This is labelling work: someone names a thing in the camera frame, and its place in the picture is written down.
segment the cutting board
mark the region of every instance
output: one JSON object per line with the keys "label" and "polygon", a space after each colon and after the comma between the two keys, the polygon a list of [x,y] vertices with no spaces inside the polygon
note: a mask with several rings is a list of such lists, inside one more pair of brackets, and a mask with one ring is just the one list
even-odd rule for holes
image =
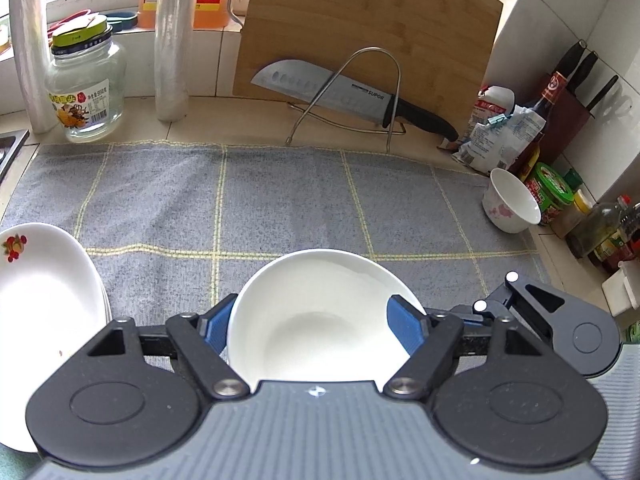
{"label": "cutting board", "polygon": [[[478,95],[501,10],[498,0],[249,0],[234,94],[291,100],[252,85],[252,77],[290,58],[338,70],[356,50],[380,46],[400,64],[400,96],[460,133]],[[396,90],[396,67],[379,52],[362,54],[344,74]]]}

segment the bowl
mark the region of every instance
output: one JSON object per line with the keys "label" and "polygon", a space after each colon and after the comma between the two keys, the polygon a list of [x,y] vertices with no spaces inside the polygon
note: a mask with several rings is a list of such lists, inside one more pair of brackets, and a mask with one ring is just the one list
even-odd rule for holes
{"label": "bowl", "polygon": [[30,223],[0,233],[0,443],[36,451],[27,402],[106,325],[104,302],[94,264],[66,231]]}
{"label": "bowl", "polygon": [[494,225],[506,233],[519,233],[540,223],[538,202],[519,178],[508,171],[491,170],[482,208]]}
{"label": "bowl", "polygon": [[229,364],[252,391],[260,380],[373,380],[382,390],[408,359],[386,322],[393,294],[424,312],[403,282],[357,254],[281,256],[254,274],[234,303]]}

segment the gray cloth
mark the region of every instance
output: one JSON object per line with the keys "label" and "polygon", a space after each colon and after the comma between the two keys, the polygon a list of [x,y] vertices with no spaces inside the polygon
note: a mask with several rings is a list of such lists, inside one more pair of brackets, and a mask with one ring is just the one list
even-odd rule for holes
{"label": "gray cloth", "polygon": [[239,292],[280,254],[337,248],[379,262],[424,306],[483,298],[508,270],[547,282],[530,235],[482,211],[487,179],[403,158],[315,148],[41,146],[0,228],[74,234],[114,316],[161,324]]}

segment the plastic wrap roll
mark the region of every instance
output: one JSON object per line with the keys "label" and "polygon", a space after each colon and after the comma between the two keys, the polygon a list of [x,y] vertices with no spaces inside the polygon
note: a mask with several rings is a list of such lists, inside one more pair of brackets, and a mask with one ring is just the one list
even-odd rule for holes
{"label": "plastic wrap roll", "polygon": [[45,0],[9,0],[15,69],[34,134],[44,134],[58,124],[44,88],[49,65],[45,4]]}
{"label": "plastic wrap roll", "polygon": [[156,115],[178,121],[187,114],[187,56],[196,0],[158,0],[154,41]]}

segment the green cap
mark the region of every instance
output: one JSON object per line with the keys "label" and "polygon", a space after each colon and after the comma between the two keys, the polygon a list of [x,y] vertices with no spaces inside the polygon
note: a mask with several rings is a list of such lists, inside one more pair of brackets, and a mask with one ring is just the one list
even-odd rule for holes
{"label": "green cap", "polygon": [[551,166],[544,164],[544,162],[539,162],[536,164],[535,172],[538,180],[559,203],[569,205],[574,201],[574,194],[571,192],[571,188]]}
{"label": "green cap", "polygon": [[107,30],[107,17],[102,14],[78,16],[63,23],[52,35],[52,46],[63,47],[84,43]]}

